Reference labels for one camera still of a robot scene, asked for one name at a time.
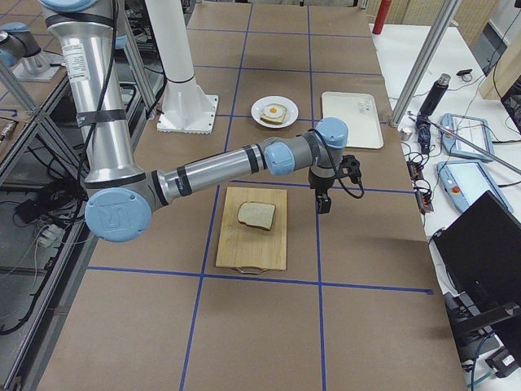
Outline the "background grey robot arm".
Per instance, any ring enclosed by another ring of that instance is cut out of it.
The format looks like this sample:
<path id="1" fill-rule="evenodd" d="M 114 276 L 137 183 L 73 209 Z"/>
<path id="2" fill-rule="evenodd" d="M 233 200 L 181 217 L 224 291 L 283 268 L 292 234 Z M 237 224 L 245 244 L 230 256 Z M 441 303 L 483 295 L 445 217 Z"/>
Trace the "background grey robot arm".
<path id="1" fill-rule="evenodd" d="M 61 55 L 46 53 L 26 24 L 1 26 L 1 62 L 20 81 L 51 81 L 62 63 Z"/>

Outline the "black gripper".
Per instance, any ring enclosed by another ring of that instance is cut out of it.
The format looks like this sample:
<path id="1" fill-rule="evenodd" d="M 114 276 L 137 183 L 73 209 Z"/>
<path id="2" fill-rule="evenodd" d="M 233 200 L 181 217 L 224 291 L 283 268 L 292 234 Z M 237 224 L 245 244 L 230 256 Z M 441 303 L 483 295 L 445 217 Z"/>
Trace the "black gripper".
<path id="1" fill-rule="evenodd" d="M 309 169 L 309 185 L 314 189 L 317 198 L 317 214 L 328 214 L 331 210 L 331 199 L 328 191 L 335 182 L 335 172 L 333 169 L 324 169 L 312 166 Z"/>

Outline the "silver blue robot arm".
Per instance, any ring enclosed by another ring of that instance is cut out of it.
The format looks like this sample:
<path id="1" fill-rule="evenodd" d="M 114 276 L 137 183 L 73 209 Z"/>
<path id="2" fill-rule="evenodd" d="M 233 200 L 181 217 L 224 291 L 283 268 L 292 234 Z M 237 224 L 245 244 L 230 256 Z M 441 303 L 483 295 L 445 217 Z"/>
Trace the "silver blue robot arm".
<path id="1" fill-rule="evenodd" d="M 134 159 L 114 68 L 123 7 L 115 1 L 44 1 L 42 9 L 66 63 L 90 167 L 85 221 L 99 238 L 132 240 L 149 227 L 157 209 L 176 198 L 264 169 L 274 176 L 307 169 L 319 213 L 329 212 L 327 192 L 335 182 L 359 183 L 357 160 L 344 155 L 348 127 L 337 118 L 323 119 L 295 138 L 268 138 L 169 172 L 146 172 Z"/>

